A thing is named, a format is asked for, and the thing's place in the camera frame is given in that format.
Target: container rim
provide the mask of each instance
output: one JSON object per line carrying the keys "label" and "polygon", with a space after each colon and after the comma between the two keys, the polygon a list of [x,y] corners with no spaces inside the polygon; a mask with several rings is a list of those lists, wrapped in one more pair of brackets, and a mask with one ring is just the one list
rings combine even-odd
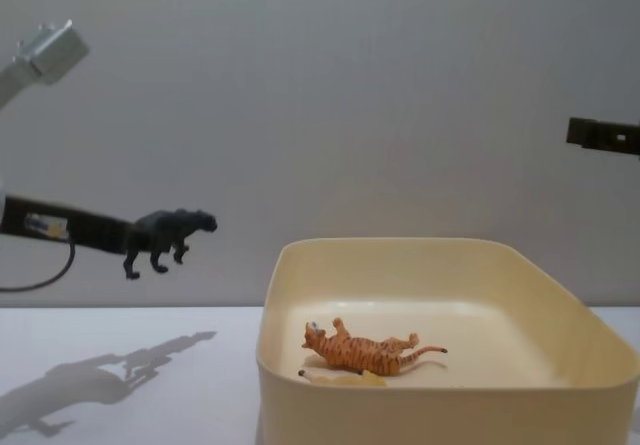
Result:
{"label": "container rim", "polygon": [[[601,385],[601,386],[595,386],[595,387],[571,387],[571,386],[566,386],[566,387],[505,387],[505,388],[497,388],[497,387],[470,387],[470,388],[465,388],[465,387],[418,387],[418,386],[413,386],[413,387],[401,387],[401,388],[393,388],[393,387],[358,387],[358,386],[352,386],[352,385],[345,385],[345,386],[340,386],[340,387],[334,387],[334,386],[318,386],[318,385],[313,385],[311,383],[306,383],[306,382],[302,382],[299,380],[296,380],[292,377],[287,377],[284,376],[280,373],[277,373],[275,370],[271,369],[270,367],[266,366],[266,364],[263,361],[263,358],[260,354],[260,344],[262,342],[262,337],[263,337],[263,333],[264,333],[264,322],[266,320],[265,317],[265,313],[267,311],[267,307],[269,305],[270,302],[270,298],[271,298],[271,293],[273,290],[273,283],[275,281],[275,277],[276,277],[276,273],[279,269],[280,263],[282,262],[282,260],[284,259],[284,256],[288,253],[289,250],[291,250],[292,248],[296,248],[300,245],[304,245],[304,244],[308,244],[308,243],[317,243],[317,242],[385,242],[385,241],[405,241],[405,242],[409,242],[409,241],[421,241],[421,242],[469,242],[469,243],[486,243],[486,244],[490,244],[492,246],[498,247],[498,248],[503,248],[505,250],[507,250],[509,253],[512,253],[514,255],[516,255],[520,260],[524,260],[525,262],[527,262],[530,266],[534,267],[539,273],[543,274],[545,276],[545,278],[547,278],[548,280],[552,281],[555,285],[558,286],[559,291],[562,292],[567,298],[569,298],[570,300],[572,300],[573,302],[577,303],[578,305],[580,305],[581,307],[583,307],[586,312],[588,314],[591,315],[591,317],[593,319],[595,319],[596,321],[599,322],[599,324],[604,327],[606,330],[608,330],[610,333],[612,333],[615,337],[618,338],[618,340],[620,340],[630,351],[632,351],[634,353],[635,356],[635,372],[632,374],[632,376],[630,378],[628,378],[627,380],[624,380],[622,382],[619,383],[613,383],[611,385]],[[483,392],[483,393],[536,393],[536,392],[540,392],[540,393],[550,393],[550,392],[556,392],[556,393],[575,393],[575,392],[596,392],[596,391],[607,391],[607,390],[614,390],[617,388],[625,388],[627,386],[630,386],[632,384],[638,384],[638,382],[640,382],[640,353],[635,350],[635,348],[624,338],[621,337],[613,328],[611,328],[609,326],[609,324],[607,324],[602,318],[600,318],[595,312],[593,312],[593,310],[591,310],[588,306],[585,305],[585,303],[580,300],[574,293],[572,293],[570,290],[568,290],[566,287],[564,287],[558,280],[556,280],[553,276],[551,276],[549,273],[547,273],[543,268],[541,268],[539,265],[537,265],[536,263],[532,262],[530,259],[528,259],[524,254],[522,254],[521,252],[519,252],[518,250],[516,250],[514,247],[507,245],[505,243],[502,242],[498,242],[495,240],[489,240],[489,239],[484,239],[484,238],[472,238],[472,237],[445,237],[445,236],[436,236],[436,237],[429,237],[429,236],[380,236],[380,237],[376,237],[376,236],[368,236],[368,237],[347,237],[347,236],[341,236],[341,237],[318,237],[318,238],[305,238],[305,239],[300,239],[300,240],[296,240],[293,242],[290,242],[288,244],[286,244],[284,247],[282,247],[280,254],[278,256],[278,259],[276,260],[276,264],[273,268],[272,274],[271,274],[271,279],[269,281],[269,287],[267,289],[267,293],[265,296],[265,301],[264,301],[264,306],[263,306],[263,314],[262,314],[262,318],[260,319],[260,329],[258,332],[258,339],[256,341],[256,347],[255,347],[255,359],[256,359],[256,363],[258,365],[258,369],[260,372],[265,373],[266,375],[271,376],[272,378],[279,380],[279,381],[283,381],[285,383],[290,383],[292,386],[295,387],[313,387],[316,386],[318,388],[327,388],[327,389],[332,389],[332,388],[337,388],[337,389],[347,389],[347,390],[354,390],[357,392],[382,392],[382,393],[426,393],[426,392],[440,392],[440,393],[477,393],[477,392]]]}

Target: metal bracket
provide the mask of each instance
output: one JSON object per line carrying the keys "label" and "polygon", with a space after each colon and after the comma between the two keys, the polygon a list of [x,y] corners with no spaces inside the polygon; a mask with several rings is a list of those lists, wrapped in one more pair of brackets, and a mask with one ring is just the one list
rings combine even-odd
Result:
{"label": "metal bracket", "polygon": [[43,24],[6,66],[0,64],[0,109],[31,84],[53,85],[89,53],[71,20],[60,28]]}
{"label": "metal bracket", "polygon": [[572,117],[567,143],[590,150],[640,156],[640,126]]}

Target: black arm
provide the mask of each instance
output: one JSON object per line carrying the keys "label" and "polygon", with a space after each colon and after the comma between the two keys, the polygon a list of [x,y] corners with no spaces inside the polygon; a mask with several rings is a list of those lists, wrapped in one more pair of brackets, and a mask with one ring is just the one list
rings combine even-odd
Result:
{"label": "black arm", "polygon": [[[40,220],[52,219],[66,222],[68,236],[51,236],[39,230]],[[150,234],[134,231],[126,220],[99,215],[66,205],[7,196],[0,233],[38,240],[66,242],[107,253],[125,255],[128,248],[150,251],[153,239]]]}

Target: tiger leg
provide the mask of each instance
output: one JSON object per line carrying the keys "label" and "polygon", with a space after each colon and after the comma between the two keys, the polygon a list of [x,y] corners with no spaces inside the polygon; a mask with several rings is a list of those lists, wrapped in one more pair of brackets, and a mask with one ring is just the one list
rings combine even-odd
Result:
{"label": "tiger leg", "polygon": [[409,340],[400,340],[399,338],[391,337],[384,340],[384,343],[390,351],[402,351],[408,348],[415,347],[420,340],[416,333],[409,335]]}
{"label": "tiger leg", "polygon": [[351,336],[351,334],[347,331],[347,329],[344,328],[344,323],[342,322],[341,318],[334,318],[333,326],[335,327],[336,332],[338,333],[338,336],[345,337],[345,338],[349,338]]}

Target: tiger head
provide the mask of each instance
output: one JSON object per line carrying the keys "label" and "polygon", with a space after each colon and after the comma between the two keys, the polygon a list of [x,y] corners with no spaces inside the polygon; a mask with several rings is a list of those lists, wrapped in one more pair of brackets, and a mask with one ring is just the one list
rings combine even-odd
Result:
{"label": "tiger head", "polygon": [[320,327],[316,322],[307,322],[305,325],[304,339],[302,348],[313,348],[320,338],[323,338],[327,332]]}

